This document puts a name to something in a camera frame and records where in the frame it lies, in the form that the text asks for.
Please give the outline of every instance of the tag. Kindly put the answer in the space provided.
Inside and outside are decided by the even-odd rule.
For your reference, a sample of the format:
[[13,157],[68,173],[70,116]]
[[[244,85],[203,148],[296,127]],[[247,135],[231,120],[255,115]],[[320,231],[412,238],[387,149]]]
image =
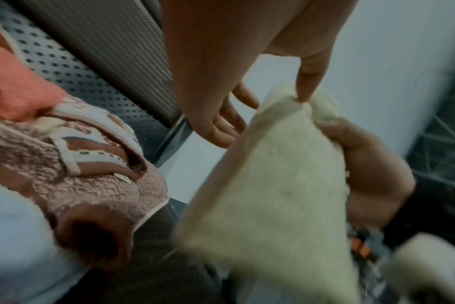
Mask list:
[[127,177],[125,175],[122,175],[122,174],[119,174],[119,173],[115,173],[114,176],[117,177],[118,179],[122,180],[123,182],[131,184],[131,180],[129,179],[129,177]]

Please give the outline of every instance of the cream colored towel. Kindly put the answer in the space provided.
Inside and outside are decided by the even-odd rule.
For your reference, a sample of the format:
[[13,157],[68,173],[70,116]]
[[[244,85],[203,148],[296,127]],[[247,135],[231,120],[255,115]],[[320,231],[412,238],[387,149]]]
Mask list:
[[306,298],[360,303],[343,153],[313,124],[339,115],[320,91],[308,104],[294,85],[272,91],[188,206],[179,249]]

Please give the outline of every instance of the white surface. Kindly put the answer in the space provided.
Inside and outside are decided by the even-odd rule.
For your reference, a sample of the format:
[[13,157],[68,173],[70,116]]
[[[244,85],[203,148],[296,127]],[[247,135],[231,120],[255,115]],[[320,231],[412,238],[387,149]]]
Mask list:
[[[262,101],[296,79],[299,61],[261,56],[245,77]],[[455,70],[455,0],[361,0],[334,49],[323,88],[348,119],[405,155]],[[234,102],[247,120],[253,110]],[[161,167],[170,197],[189,202],[223,155],[192,134]]]

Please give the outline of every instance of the coral red cloth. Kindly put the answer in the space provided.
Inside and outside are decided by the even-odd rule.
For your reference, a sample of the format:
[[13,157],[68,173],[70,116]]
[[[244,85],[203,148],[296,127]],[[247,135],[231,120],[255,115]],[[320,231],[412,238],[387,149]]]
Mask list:
[[33,121],[40,112],[61,103],[67,95],[0,47],[0,119]]

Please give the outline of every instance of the finger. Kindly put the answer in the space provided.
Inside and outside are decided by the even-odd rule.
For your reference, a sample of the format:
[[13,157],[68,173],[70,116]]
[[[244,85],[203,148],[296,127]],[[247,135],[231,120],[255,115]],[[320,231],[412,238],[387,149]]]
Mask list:
[[333,119],[316,122],[316,126],[329,139],[338,142],[344,148],[357,148],[377,144],[379,139],[346,119]]
[[226,121],[229,122],[239,134],[241,134],[248,126],[229,101],[229,96],[224,98],[219,114],[226,119]]
[[226,123],[226,121],[224,120],[224,118],[222,118],[221,116],[216,117],[214,119],[213,123],[214,123],[214,126],[216,126],[218,128],[218,130],[220,130],[221,132],[224,132],[235,138],[237,138],[239,136],[239,133],[233,127],[228,125]]
[[237,98],[237,100],[244,103],[248,107],[253,109],[259,108],[259,100],[254,93],[248,89],[244,82],[240,82],[237,86],[235,86],[232,90],[232,94]]
[[210,143],[220,147],[229,147],[236,138],[225,132],[220,131],[213,122],[207,122],[205,124],[191,124],[193,130],[198,133],[202,138],[206,139]]
[[308,102],[323,80],[328,70],[332,51],[333,47],[330,46],[316,55],[301,58],[301,66],[296,78],[296,92],[299,102]]

